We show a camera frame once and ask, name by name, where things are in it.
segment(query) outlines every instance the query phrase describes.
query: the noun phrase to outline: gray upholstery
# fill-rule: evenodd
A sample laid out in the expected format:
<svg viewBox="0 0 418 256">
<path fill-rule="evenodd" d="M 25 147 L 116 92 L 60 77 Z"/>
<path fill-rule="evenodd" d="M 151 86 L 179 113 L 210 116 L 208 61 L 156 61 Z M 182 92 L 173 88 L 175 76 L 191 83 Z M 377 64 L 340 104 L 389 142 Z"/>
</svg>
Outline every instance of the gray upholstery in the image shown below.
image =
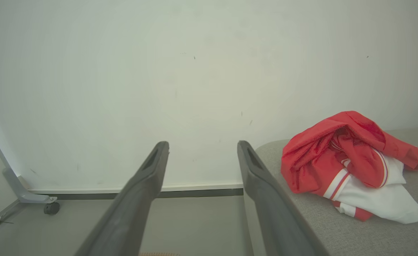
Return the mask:
<svg viewBox="0 0 418 256">
<path fill-rule="evenodd" d="M 418 147 L 418 129 L 389 133 Z M 404 225 L 376 216 L 361 222 L 339 213 L 328 199 L 309 193 L 292 193 L 280 174 L 282 149 L 288 141 L 265 144 L 256 153 L 331 255 L 418 255 L 418 223 Z M 405 188 L 418 203 L 418 172 L 404 171 L 404 177 Z"/>
</svg>

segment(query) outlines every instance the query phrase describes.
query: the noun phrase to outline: black caster wheel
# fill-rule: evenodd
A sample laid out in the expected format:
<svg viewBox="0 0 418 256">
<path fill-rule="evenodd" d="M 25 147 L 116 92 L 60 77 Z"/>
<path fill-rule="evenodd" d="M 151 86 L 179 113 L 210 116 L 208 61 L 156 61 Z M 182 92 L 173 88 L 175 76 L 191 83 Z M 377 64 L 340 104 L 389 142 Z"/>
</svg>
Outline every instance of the black caster wheel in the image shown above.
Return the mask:
<svg viewBox="0 0 418 256">
<path fill-rule="evenodd" d="M 45 208 L 43 209 L 43 212 L 45 214 L 54 215 L 58 213 L 60 208 L 61 208 L 61 205 L 59 203 L 46 204 Z"/>
</svg>

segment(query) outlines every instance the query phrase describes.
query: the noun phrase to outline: white wall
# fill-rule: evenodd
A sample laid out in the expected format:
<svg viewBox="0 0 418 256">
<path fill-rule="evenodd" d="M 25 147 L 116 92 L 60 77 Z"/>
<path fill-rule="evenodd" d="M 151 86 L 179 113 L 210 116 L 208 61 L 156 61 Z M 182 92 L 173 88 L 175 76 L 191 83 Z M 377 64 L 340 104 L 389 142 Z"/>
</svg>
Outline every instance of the white wall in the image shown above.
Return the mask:
<svg viewBox="0 0 418 256">
<path fill-rule="evenodd" d="M 240 183 L 240 139 L 418 127 L 417 1 L 0 0 L 0 125 L 34 188 Z"/>
</svg>

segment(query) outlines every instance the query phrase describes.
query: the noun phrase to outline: floor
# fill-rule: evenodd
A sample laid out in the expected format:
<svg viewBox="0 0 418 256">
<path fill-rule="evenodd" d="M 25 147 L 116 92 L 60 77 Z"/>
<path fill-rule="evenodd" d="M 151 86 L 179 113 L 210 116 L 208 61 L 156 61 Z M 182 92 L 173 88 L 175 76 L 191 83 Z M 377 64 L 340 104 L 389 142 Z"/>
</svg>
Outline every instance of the floor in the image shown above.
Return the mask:
<svg viewBox="0 0 418 256">
<path fill-rule="evenodd" d="M 54 216 L 28 204 L 0 225 L 0 256 L 73 255 L 111 203 L 60 201 Z M 155 199 L 141 251 L 251 255 L 242 196 Z"/>
</svg>

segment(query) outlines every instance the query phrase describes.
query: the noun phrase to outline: white baseboard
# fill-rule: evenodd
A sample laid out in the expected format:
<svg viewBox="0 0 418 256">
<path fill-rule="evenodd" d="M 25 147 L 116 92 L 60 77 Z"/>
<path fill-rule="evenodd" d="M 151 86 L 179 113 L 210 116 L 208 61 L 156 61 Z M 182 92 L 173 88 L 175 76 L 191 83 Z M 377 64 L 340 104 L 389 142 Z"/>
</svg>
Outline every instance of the white baseboard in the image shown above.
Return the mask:
<svg viewBox="0 0 418 256">
<path fill-rule="evenodd" d="M 243 183 L 203 183 L 190 185 L 164 185 L 162 192 L 166 191 L 203 191 L 224 190 L 229 188 L 243 188 Z M 122 188 L 30 188 L 32 193 L 46 194 L 80 194 L 80 193 L 119 193 Z"/>
</svg>

